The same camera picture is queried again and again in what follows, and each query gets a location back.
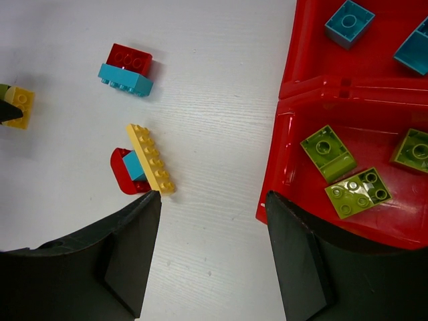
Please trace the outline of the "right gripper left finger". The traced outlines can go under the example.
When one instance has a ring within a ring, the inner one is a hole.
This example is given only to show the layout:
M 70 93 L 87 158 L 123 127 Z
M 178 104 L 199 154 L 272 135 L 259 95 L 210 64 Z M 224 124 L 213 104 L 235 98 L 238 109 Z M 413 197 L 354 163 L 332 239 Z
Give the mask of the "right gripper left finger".
M 161 216 L 151 191 L 38 248 L 1 253 L 2 320 L 136 320 Z

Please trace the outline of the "blue oval lego brick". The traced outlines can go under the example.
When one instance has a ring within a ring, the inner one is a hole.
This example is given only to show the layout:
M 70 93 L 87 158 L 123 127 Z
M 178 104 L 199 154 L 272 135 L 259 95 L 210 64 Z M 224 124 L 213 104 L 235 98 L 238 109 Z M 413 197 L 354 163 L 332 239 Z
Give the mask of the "blue oval lego brick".
M 427 74 L 427 18 L 408 36 L 393 58 L 405 67 L 425 76 Z

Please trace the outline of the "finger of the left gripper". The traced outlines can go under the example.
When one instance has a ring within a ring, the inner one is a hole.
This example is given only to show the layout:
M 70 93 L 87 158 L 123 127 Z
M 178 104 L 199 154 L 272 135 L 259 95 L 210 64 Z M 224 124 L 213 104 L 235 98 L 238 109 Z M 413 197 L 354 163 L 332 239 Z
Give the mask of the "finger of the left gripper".
M 18 107 L 0 100 L 0 122 L 8 122 L 23 117 L 23 112 Z

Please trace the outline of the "green long lego brick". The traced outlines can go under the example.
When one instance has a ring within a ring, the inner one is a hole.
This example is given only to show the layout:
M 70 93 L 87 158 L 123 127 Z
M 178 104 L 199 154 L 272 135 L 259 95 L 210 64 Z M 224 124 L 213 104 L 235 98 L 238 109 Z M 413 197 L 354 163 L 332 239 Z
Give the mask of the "green long lego brick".
M 10 85 L 8 84 L 0 84 L 0 99 L 4 100 L 5 99 L 5 95 L 8 91 L 8 89 L 10 89 Z

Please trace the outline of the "green square lego brick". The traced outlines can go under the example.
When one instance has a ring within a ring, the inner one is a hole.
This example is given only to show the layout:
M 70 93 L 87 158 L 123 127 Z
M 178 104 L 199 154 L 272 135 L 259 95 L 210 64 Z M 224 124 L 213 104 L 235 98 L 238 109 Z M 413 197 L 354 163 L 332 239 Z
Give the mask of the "green square lego brick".
M 346 219 L 393 198 L 374 167 L 334 183 L 324 190 L 340 219 Z
M 394 149 L 390 162 L 418 173 L 427 173 L 427 133 L 408 129 Z

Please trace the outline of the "blue small lego brick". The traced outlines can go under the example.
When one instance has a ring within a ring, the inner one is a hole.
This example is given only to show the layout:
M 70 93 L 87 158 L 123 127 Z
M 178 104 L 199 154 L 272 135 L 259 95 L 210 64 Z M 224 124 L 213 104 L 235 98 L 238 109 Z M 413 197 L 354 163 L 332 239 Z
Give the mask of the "blue small lego brick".
M 345 1 L 324 24 L 326 36 L 349 50 L 370 27 L 375 14 L 354 1 Z

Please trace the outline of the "green small lego brick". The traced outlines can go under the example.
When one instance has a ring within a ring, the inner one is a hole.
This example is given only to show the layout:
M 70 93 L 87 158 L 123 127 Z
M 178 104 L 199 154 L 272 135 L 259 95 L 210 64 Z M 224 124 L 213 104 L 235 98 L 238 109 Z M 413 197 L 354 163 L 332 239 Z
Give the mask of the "green small lego brick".
M 353 155 L 329 125 L 305 138 L 300 146 L 327 183 L 332 183 L 357 166 Z

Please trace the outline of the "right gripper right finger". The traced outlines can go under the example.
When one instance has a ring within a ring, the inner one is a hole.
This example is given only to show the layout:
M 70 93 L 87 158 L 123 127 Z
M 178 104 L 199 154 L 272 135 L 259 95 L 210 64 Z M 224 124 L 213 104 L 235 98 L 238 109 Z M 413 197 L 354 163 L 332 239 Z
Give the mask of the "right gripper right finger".
M 270 191 L 267 227 L 287 320 L 426 320 L 427 249 L 355 235 Z

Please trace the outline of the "yellow curved lego brick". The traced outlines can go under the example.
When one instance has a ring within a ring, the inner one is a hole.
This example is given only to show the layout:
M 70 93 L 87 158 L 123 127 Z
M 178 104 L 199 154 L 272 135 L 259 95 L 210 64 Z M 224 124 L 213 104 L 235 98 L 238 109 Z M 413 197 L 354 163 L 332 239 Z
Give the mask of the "yellow curved lego brick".
M 2 125 L 26 130 L 29 124 L 35 93 L 17 86 L 10 87 L 5 93 L 5 101 L 19 108 L 23 116 L 16 120 L 3 122 Z

